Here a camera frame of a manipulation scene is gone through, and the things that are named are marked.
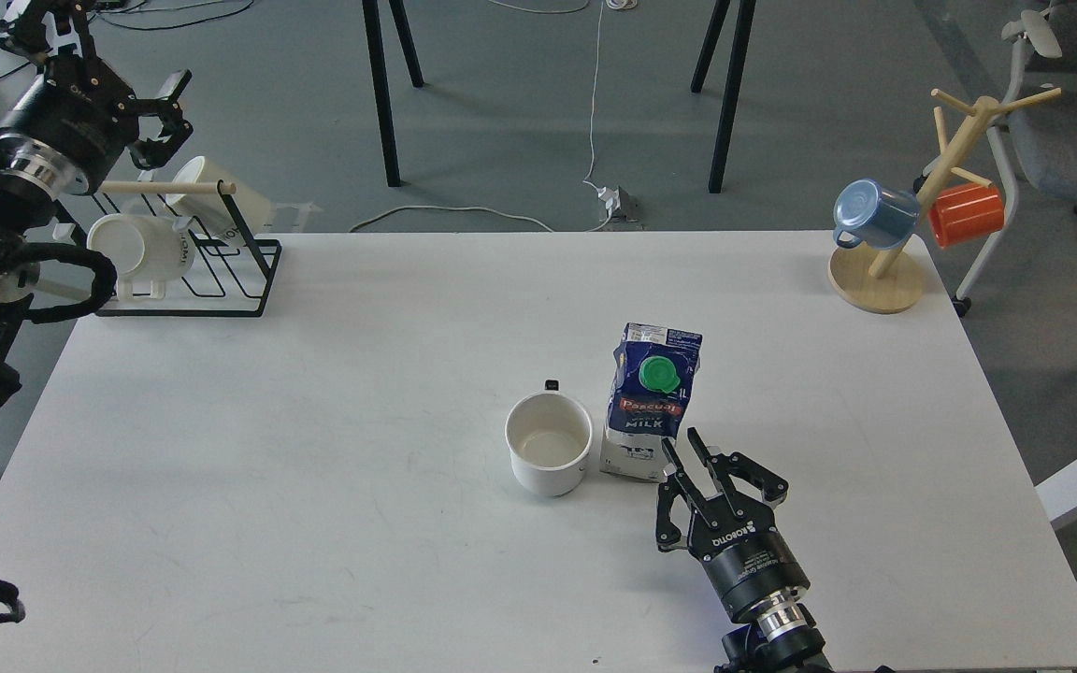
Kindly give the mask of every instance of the wooden mug stand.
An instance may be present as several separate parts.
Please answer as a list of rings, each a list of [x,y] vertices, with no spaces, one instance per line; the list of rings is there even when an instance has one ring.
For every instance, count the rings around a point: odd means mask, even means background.
[[[975,106],[959,101],[957,98],[935,88],[931,95],[941,102],[948,103],[954,110],[967,115],[962,121],[953,140],[946,141],[946,120],[941,116],[941,108],[933,108],[933,123],[937,127],[937,145],[940,155],[937,166],[925,180],[925,184],[917,193],[920,204],[920,214],[917,221],[923,222],[928,216],[928,209],[940,195],[941,188],[952,176],[969,180],[984,187],[991,186],[991,180],[980,178],[974,172],[962,169],[959,165],[967,157],[975,142],[991,126],[996,116],[1008,114],[1012,110],[1033,106],[1035,102],[1048,101],[1061,95],[1061,88],[1043,90],[1041,94],[1021,98],[1020,101],[1002,106],[990,96],[981,96]],[[862,244],[855,248],[835,249],[829,257],[829,281],[841,298],[855,307],[879,314],[894,314],[909,309],[920,299],[924,285],[924,275],[917,261],[909,255],[903,255],[907,239],[900,246],[889,251],[876,251]]]

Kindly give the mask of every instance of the green bottle cap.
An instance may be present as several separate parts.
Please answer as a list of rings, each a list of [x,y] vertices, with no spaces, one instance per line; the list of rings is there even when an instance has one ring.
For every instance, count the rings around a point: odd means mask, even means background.
[[[638,382],[647,391],[674,393],[680,388],[675,363],[663,356],[651,356],[638,365]]]

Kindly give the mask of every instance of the black table leg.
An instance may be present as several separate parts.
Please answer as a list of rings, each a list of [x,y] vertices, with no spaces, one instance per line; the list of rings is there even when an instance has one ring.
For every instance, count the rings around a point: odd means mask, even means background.
[[[705,30],[705,42],[700,46],[700,57],[697,59],[697,72],[691,76],[691,93],[700,94],[705,85],[705,74],[713,61],[713,52],[717,50],[717,38],[722,34],[722,23],[726,22],[726,13],[730,11],[730,0],[717,0],[713,4],[713,16],[709,18],[709,29]]]
[[[389,103],[389,75],[386,73],[384,41],[380,38],[380,13],[377,0],[363,0],[364,31],[368,39],[368,64],[372,65],[372,92],[376,96],[377,123],[380,124],[380,152],[386,159],[386,182],[401,187],[397,168],[397,140],[393,137],[393,110]]]
[[[751,44],[751,25],[755,17],[755,0],[739,0],[739,23],[733,29],[733,50],[730,52],[730,72],[726,74],[726,93],[722,97],[722,120],[717,124],[717,142],[713,145],[713,167],[709,171],[709,193],[722,191],[726,174],[726,157],[730,153],[733,115],[739,109],[739,89],[742,71],[747,65],[747,46]]]
[[[422,68],[418,65],[418,52],[415,51],[415,36],[409,32],[409,20],[406,18],[406,8],[401,0],[389,0],[389,10],[393,13],[393,25],[397,26],[397,39],[401,40],[401,51],[406,55],[406,68],[409,68],[409,81],[415,88],[422,88]]]

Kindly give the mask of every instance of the blue mug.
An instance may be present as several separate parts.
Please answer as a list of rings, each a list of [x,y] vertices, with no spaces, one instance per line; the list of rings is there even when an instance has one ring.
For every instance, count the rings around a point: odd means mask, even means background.
[[[877,251],[890,251],[909,239],[919,216],[920,204],[909,192],[882,187],[870,179],[855,180],[834,204],[834,242],[840,248],[865,242]]]

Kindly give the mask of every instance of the milk carton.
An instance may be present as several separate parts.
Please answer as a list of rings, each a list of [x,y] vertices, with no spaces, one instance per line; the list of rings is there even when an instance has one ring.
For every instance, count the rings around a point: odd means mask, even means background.
[[[662,439],[675,441],[691,396],[700,357],[700,334],[626,324],[614,351],[610,408],[601,444],[601,472],[662,480]]]

